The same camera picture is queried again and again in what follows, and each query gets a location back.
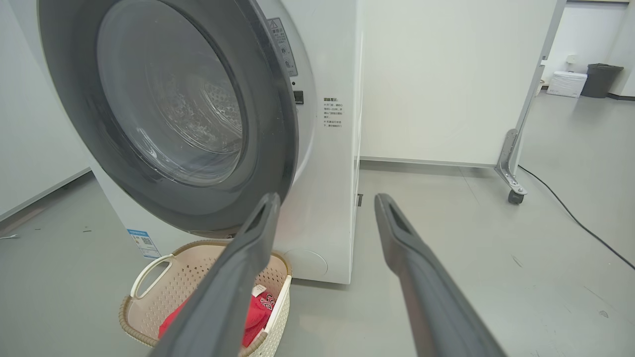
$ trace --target caster wheel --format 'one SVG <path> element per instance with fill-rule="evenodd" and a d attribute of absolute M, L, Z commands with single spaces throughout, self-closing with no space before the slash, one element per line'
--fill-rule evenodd
<path fill-rule="evenodd" d="M 514 203 L 515 205 L 520 205 L 523 202 L 523 198 L 525 195 L 517 194 L 514 190 L 509 191 L 509 196 L 507 197 L 507 201 L 509 203 Z"/>

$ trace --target red clothing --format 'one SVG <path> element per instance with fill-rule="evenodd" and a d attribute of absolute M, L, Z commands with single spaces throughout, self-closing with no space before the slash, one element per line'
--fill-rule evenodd
<path fill-rule="evenodd" d="M 163 337 L 165 331 L 167 331 L 170 324 L 172 324 L 172 321 L 177 318 L 177 315 L 181 312 L 181 309 L 184 307 L 186 302 L 187 300 L 185 300 L 181 306 L 174 310 L 163 321 L 159 327 L 159 339 Z M 249 311 L 247 312 L 247 320 L 245 321 L 244 326 L 244 347 L 248 347 L 256 338 L 258 333 L 267 326 L 267 322 L 269 321 L 269 317 L 271 316 L 275 303 L 276 301 L 274 300 L 274 297 L 266 291 L 260 293 L 257 297 L 254 297 L 253 295 L 251 296 Z"/>

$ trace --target plastic-wrapped white package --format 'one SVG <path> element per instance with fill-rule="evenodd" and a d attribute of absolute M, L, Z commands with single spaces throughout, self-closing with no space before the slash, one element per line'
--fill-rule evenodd
<path fill-rule="evenodd" d="M 578 98 L 586 81 L 587 75 L 584 73 L 556 71 L 549 83 L 547 94 Z"/>

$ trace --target black cable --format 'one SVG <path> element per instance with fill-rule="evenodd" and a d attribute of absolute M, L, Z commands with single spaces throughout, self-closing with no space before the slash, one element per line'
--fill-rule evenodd
<path fill-rule="evenodd" d="M 573 213 L 571 213 L 571 211 L 569 211 L 569 208 L 566 207 L 565 203 L 562 202 L 562 200 L 560 199 L 560 197 L 558 197 L 558 195 L 551 189 L 551 187 L 549 187 L 549 185 L 547 185 L 543 180 L 540 180 L 540 178 L 538 178 L 536 175 L 534 175 L 533 173 L 531 173 L 531 171 L 527 170 L 526 168 L 518 165 L 518 167 L 522 168 L 526 173 L 530 174 L 531 176 L 534 176 L 536 178 L 536 180 L 540 181 L 541 184 L 545 185 L 546 188 L 548 188 L 551 193 L 553 193 L 554 197 L 558 200 L 558 202 L 560 202 L 560 204 L 562 205 L 562 207 L 565 208 L 566 212 L 569 213 L 569 215 L 571 216 L 571 218 L 573 218 L 573 220 L 580 226 L 582 227 L 585 231 L 587 231 L 591 236 L 593 236 L 593 238 L 597 239 L 600 243 L 604 244 L 605 247 L 607 247 L 611 252 L 613 252 L 615 255 L 617 255 L 618 257 L 620 257 L 620 259 L 622 259 L 626 264 L 629 265 L 629 267 L 631 267 L 633 270 L 635 270 L 635 266 L 633 266 L 631 264 L 631 262 L 629 262 L 628 260 L 626 260 L 626 258 L 624 258 L 621 254 L 619 254 L 618 252 L 615 251 L 615 249 L 613 249 L 610 245 L 608 245 L 607 242 L 603 241 L 602 238 L 598 237 L 595 233 L 591 232 L 588 228 L 586 228 L 582 223 L 580 223 L 580 221 L 575 218 L 575 216 L 573 215 Z"/>

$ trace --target open washing machine door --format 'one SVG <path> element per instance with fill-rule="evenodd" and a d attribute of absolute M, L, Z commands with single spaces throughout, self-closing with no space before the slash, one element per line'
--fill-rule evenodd
<path fill-rule="evenodd" d="M 67 114 L 104 171 L 187 232 L 237 231 L 298 159 L 288 61 L 254 0 L 41 1 Z"/>

